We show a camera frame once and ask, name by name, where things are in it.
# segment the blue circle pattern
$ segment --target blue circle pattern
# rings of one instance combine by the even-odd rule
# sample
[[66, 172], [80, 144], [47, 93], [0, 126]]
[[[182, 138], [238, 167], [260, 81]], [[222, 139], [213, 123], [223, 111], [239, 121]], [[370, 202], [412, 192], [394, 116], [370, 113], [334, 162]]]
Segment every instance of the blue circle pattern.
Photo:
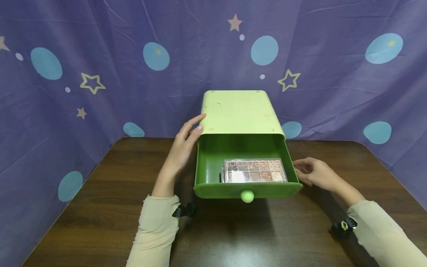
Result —
[[282, 125], [282, 130], [287, 139], [292, 139], [301, 133], [302, 125], [297, 121], [289, 121]]
[[62, 66], [58, 58], [44, 47], [36, 47], [30, 53], [31, 63], [43, 78], [58, 80], [62, 77]]
[[144, 46], [143, 56], [147, 66], [153, 70], [164, 70], [170, 62], [169, 53], [158, 43], [147, 43]]
[[385, 121], [377, 121], [366, 126], [363, 134], [371, 143], [380, 145], [390, 139], [392, 126]]
[[279, 53], [276, 39], [265, 35], [258, 38], [251, 49], [251, 57], [255, 64], [265, 66], [273, 62]]
[[72, 200], [77, 192], [82, 188], [83, 185], [83, 176], [78, 171], [72, 171], [68, 173], [58, 186], [58, 198], [62, 202], [67, 202]]
[[402, 37], [395, 33], [386, 33], [371, 42], [366, 49], [365, 58], [372, 64], [383, 64], [394, 59], [402, 47]]
[[123, 125], [123, 131], [131, 137], [144, 137], [145, 132], [133, 122], [127, 122]]

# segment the makeup palette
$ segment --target makeup palette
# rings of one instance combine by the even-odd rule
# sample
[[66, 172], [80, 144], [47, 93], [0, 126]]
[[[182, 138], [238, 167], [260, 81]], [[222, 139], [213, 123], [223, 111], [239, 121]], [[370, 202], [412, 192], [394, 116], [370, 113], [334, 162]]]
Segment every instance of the makeup palette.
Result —
[[280, 158], [226, 159], [222, 182], [287, 182]]

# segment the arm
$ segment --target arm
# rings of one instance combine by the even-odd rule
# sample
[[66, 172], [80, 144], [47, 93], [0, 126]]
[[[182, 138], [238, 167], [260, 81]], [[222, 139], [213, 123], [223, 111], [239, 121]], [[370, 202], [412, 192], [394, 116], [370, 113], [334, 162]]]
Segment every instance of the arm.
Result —
[[174, 195], [175, 180], [203, 132], [201, 126], [191, 129], [205, 116], [202, 114], [189, 120], [176, 135], [153, 192], [144, 200], [138, 231], [126, 267], [169, 266], [170, 249], [178, 231], [178, 218], [172, 217], [179, 206], [179, 198]]
[[375, 202], [367, 201], [353, 186], [339, 177], [326, 163], [314, 158], [294, 164], [312, 168], [298, 178], [338, 195], [349, 207], [347, 213], [357, 222], [354, 233], [361, 246], [381, 267], [427, 266], [426, 256], [409, 240], [402, 228]]

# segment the purple backdrop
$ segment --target purple backdrop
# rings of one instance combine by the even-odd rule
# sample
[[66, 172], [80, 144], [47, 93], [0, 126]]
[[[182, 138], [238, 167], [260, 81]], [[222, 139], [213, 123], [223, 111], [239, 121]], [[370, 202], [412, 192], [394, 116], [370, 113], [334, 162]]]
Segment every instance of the purple backdrop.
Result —
[[125, 136], [265, 90], [288, 139], [366, 145], [427, 207], [427, 2], [0, 4], [0, 265], [19, 266]]

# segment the left hand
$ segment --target left hand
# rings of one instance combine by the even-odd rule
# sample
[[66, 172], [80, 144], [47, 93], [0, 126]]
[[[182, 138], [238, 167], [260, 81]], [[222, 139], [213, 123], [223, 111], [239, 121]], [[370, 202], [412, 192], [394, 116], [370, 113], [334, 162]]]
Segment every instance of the left hand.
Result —
[[176, 174], [185, 167], [191, 151], [193, 150], [194, 144], [203, 132], [202, 126], [198, 126], [195, 129], [193, 129], [193, 126], [205, 117], [206, 114], [201, 114], [192, 118], [183, 125], [175, 137], [172, 148], [169, 151], [169, 155], [167, 156], [159, 175], [173, 179], [176, 177]]

